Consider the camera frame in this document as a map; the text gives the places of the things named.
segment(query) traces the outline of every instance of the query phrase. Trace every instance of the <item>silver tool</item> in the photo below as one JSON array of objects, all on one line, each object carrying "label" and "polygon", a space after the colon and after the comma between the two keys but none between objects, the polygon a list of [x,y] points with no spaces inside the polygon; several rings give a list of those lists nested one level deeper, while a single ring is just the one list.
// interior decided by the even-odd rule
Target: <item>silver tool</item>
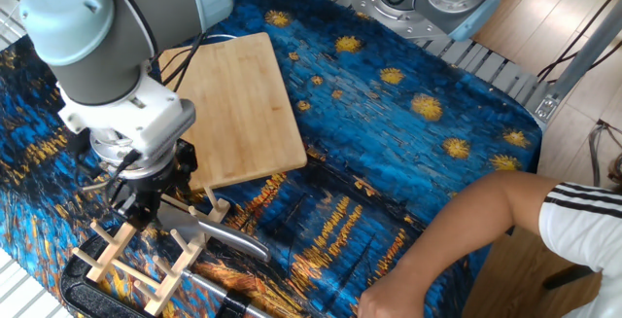
[{"label": "silver tool", "polygon": [[164,200],[160,203],[157,218],[164,230],[177,230],[186,241],[208,234],[240,252],[264,262],[270,261],[268,248],[250,235],[204,218],[198,219]]}]

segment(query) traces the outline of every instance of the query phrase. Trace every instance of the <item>hand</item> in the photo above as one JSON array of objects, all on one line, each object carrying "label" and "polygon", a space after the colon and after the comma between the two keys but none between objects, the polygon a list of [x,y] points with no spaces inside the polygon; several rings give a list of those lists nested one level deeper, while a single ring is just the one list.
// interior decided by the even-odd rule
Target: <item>hand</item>
[{"label": "hand", "polygon": [[361,295],[359,318],[423,318],[428,288],[417,284],[407,266],[396,266]]}]

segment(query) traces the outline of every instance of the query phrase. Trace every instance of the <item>black stripe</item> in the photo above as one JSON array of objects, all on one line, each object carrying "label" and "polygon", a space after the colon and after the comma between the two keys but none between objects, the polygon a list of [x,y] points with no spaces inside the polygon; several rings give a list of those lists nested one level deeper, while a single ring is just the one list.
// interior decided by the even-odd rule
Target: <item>black stripe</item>
[{"label": "black stripe", "polygon": [[136,1],[134,0],[127,0],[127,1],[129,2],[129,4],[132,6],[134,11],[136,12],[136,15],[138,15],[138,18],[143,23],[143,26],[145,26],[145,30],[147,30],[147,35],[149,36],[149,39],[151,40],[152,45],[154,45],[154,54],[158,54],[159,50],[157,49],[156,37],[154,36],[154,32],[152,31],[152,29],[149,27],[149,23],[145,19],[145,16],[143,16],[143,13],[140,11],[140,8],[138,8]]},{"label": "black stripe", "polygon": [[596,214],[601,214],[601,215],[607,215],[607,216],[613,216],[615,218],[619,218],[622,219],[622,211],[618,211],[618,210],[612,210],[612,209],[608,209],[608,208],[604,208],[604,207],[598,207],[598,206],[594,206],[594,205],[584,205],[584,204],[577,204],[574,202],[569,202],[569,201],[563,201],[560,199],[556,199],[554,197],[547,197],[544,202],[550,202],[550,203],[554,203],[558,206],[562,206],[562,207],[566,207],[572,210],[578,210],[578,211],[587,211],[587,212],[591,212],[591,213],[596,213]]},{"label": "black stripe", "polygon": [[567,197],[576,197],[576,198],[580,198],[583,200],[590,200],[590,201],[601,201],[601,202],[606,202],[606,203],[622,206],[622,200],[615,199],[615,198],[608,197],[608,196],[591,195],[591,194],[585,194],[585,193],[574,193],[574,192],[564,191],[558,188],[555,188],[553,192],[562,194]]},{"label": "black stripe", "polygon": [[562,183],[561,186],[564,187],[568,187],[571,189],[574,189],[576,191],[580,191],[580,192],[587,192],[587,193],[604,193],[604,194],[611,194],[611,195],[617,195],[617,196],[622,196],[620,195],[620,193],[616,193],[614,191],[610,191],[610,190],[606,190],[605,188],[598,188],[598,189],[590,189],[587,187],[583,187],[583,186],[576,186],[576,185],[572,185],[572,184],[568,184],[568,183]]}]

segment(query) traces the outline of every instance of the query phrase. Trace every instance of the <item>table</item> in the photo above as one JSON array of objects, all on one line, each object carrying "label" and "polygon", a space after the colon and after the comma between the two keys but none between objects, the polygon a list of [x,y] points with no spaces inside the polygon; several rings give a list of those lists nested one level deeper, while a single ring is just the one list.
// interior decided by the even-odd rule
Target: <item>table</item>
[{"label": "table", "polygon": [[[504,93],[328,0],[236,0],[214,33],[266,32],[309,163],[287,174],[216,190],[226,222],[267,243],[270,264],[216,241],[194,271],[276,316],[350,317],[357,298],[395,265],[451,196],[495,169],[533,169],[541,131]],[[117,223],[98,195],[76,192],[70,134],[54,77],[21,39],[0,53],[0,246],[58,297],[71,247],[88,224]],[[209,211],[209,203],[197,204]],[[158,276],[174,259],[169,236],[147,229],[122,260]],[[431,287],[428,317],[459,317],[487,249],[461,259]],[[131,278],[103,289],[144,303]],[[219,304],[182,285],[164,316],[213,316]]]}]

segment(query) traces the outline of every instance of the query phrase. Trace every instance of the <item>sleeve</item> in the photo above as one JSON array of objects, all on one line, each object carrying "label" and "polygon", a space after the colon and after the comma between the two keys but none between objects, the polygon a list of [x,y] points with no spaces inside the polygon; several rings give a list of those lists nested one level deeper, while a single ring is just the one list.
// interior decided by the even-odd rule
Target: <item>sleeve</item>
[{"label": "sleeve", "polygon": [[603,275],[622,275],[622,195],[562,183],[542,203],[539,230],[559,256]]}]

